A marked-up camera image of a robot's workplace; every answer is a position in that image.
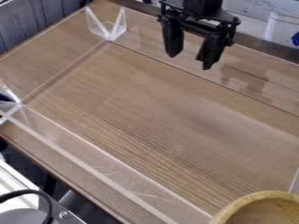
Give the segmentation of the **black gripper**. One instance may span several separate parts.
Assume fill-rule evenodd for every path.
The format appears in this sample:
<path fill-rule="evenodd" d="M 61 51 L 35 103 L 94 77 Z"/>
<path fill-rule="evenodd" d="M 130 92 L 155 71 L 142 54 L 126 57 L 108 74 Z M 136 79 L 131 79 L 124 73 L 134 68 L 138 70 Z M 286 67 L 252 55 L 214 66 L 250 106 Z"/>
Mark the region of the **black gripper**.
<path fill-rule="evenodd" d="M 234 45 L 240 19 L 223 9 L 223 0 L 159 0 L 158 21 L 163 25 L 164 50 L 174 58 L 183 50 L 184 31 L 203 36 L 196 55 L 202 69 L 219 62 L 227 46 Z"/>

